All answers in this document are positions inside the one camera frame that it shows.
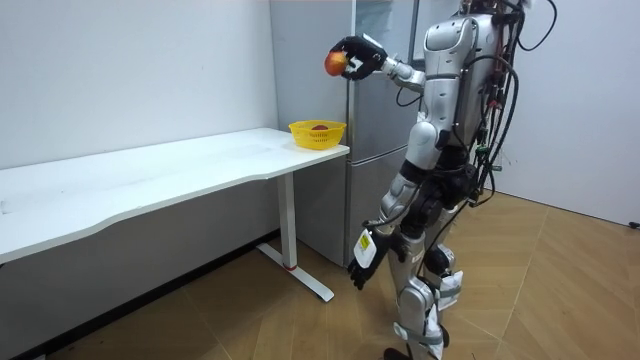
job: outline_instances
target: table top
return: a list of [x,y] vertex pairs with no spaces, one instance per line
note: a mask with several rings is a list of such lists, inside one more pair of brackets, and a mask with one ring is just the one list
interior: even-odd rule
[[253,129],[0,170],[0,264],[118,221],[349,153]]

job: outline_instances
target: red apple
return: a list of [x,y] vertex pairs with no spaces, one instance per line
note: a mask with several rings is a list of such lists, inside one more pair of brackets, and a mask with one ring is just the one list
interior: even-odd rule
[[331,76],[338,76],[347,68],[347,57],[342,51],[332,51],[324,59],[324,69]]

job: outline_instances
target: wooden floor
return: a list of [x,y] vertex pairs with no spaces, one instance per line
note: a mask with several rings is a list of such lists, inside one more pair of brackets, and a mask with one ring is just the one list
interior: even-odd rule
[[[447,244],[464,270],[445,360],[639,359],[640,231],[504,195],[465,210]],[[375,360],[393,334],[384,266],[363,291],[300,245],[322,303],[254,251],[50,358]]]

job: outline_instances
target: humanoid robot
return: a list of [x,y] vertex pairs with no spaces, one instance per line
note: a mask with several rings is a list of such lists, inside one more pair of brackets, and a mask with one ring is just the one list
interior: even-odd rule
[[452,18],[426,32],[424,71],[390,58],[367,36],[346,37],[331,49],[349,61],[344,78],[360,80],[382,71],[420,94],[425,110],[411,129],[406,159],[382,198],[380,217],[364,222],[348,268],[362,289],[389,253],[399,314],[393,327],[407,342],[408,354],[387,349],[385,360],[441,359],[448,346],[439,319],[455,303],[462,273],[454,272],[455,255],[443,240],[462,208],[487,200],[480,200],[487,177],[494,185],[493,162],[517,101],[514,52],[517,46],[531,50],[519,40],[526,5],[462,0]]

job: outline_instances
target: yellow basket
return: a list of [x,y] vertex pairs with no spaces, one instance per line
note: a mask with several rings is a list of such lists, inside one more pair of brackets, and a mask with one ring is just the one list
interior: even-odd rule
[[[329,129],[311,130],[318,125],[324,125]],[[345,127],[347,127],[346,124],[325,120],[298,121],[289,125],[296,144],[314,150],[324,150],[338,145]]]

